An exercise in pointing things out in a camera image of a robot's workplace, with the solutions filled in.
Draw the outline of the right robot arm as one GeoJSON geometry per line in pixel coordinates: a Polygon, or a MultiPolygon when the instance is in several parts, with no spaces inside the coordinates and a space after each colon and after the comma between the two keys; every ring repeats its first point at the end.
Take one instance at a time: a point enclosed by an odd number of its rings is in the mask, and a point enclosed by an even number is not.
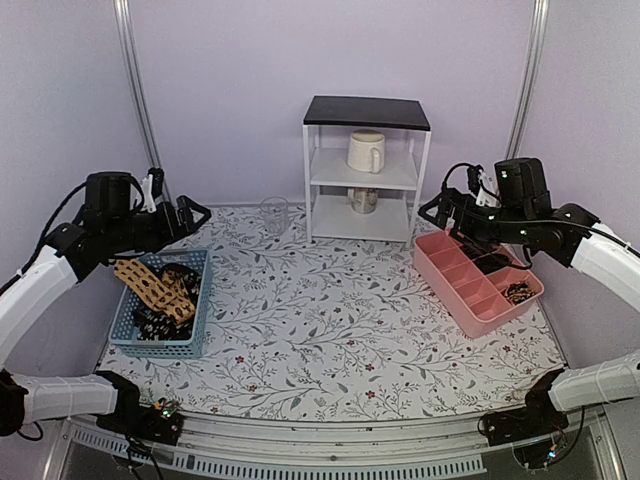
{"type": "MultiPolygon", "coordinates": [[[[418,215],[468,248],[485,253],[501,244],[519,245],[524,257],[543,252],[566,268],[584,274],[639,307],[639,253],[583,207],[551,204],[544,169],[537,158],[495,164],[497,185],[484,169],[467,164],[465,193],[441,185],[440,193],[422,205],[418,215]]],[[[552,424],[556,411],[613,403],[639,394],[639,354],[628,353],[582,369],[552,372],[531,390],[540,393],[517,415],[517,427],[537,436],[552,424]]]]}

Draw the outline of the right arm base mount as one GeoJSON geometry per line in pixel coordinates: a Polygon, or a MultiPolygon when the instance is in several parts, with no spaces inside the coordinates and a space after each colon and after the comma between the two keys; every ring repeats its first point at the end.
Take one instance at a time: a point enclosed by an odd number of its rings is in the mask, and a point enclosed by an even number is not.
{"type": "Polygon", "coordinates": [[[477,429],[490,446],[497,446],[558,432],[568,425],[567,415],[549,401],[534,400],[520,408],[485,413],[477,429]]]}

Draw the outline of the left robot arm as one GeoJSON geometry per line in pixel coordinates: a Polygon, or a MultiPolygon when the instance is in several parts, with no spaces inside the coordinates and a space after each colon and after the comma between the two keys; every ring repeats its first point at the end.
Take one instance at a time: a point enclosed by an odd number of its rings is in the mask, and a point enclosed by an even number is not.
{"type": "MultiPolygon", "coordinates": [[[[125,172],[89,175],[76,192],[85,200],[70,223],[47,222],[27,263],[1,288],[1,358],[59,297],[100,265],[155,254],[189,237],[211,217],[187,196],[161,201],[164,172],[136,180],[125,172]]],[[[112,371],[80,377],[1,372],[1,434],[19,434],[42,420],[93,415],[99,427],[129,439],[174,445],[184,418],[171,407],[145,407],[138,387],[112,371]]]]}

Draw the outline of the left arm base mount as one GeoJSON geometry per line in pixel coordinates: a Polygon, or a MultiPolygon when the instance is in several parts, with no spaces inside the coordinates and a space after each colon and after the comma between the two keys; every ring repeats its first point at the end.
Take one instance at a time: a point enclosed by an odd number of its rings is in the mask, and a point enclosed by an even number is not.
{"type": "Polygon", "coordinates": [[[178,401],[162,397],[150,406],[136,405],[108,415],[97,415],[96,425],[138,440],[176,446],[184,424],[179,407],[178,401]]]}

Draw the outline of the yellow beetle-print tie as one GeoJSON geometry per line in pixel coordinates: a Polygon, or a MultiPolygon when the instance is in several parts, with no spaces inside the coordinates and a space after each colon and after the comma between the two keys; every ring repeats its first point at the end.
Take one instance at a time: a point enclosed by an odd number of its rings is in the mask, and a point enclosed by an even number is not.
{"type": "Polygon", "coordinates": [[[114,275],[154,312],[168,315],[177,325],[190,320],[196,307],[179,274],[157,277],[139,260],[117,260],[114,275]]]}

